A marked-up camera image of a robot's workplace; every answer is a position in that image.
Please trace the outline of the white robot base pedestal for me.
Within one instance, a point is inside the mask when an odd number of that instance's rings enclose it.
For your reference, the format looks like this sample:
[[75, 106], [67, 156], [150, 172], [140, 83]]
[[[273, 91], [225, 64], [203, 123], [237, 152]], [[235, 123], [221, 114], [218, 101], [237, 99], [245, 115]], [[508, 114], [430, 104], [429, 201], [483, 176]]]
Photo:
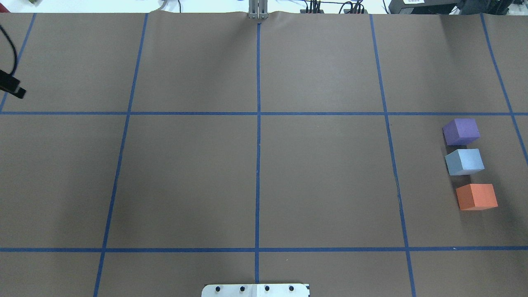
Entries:
[[309, 297], [308, 284], [210, 284], [204, 286], [202, 297]]

